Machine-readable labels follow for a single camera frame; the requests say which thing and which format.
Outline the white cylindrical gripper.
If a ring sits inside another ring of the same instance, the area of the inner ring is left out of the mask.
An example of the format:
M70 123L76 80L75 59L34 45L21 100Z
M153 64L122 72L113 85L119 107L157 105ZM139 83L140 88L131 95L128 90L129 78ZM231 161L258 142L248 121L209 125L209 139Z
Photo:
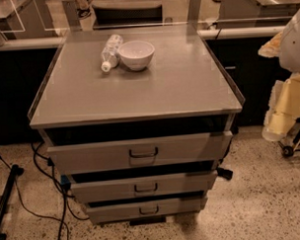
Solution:
M259 56L279 57L282 33L276 34L260 49ZM293 73L285 81L277 80L271 89L269 109L265 114L262 137L280 141L300 118L300 73Z

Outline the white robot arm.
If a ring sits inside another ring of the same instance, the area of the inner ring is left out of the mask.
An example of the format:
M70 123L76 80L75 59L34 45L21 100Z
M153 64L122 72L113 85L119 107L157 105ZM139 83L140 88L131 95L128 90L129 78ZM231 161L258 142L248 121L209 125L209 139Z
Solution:
M259 56L277 57L280 67L291 72L272 88L262 129L265 140L280 141L300 118L300 9L282 32L259 49Z

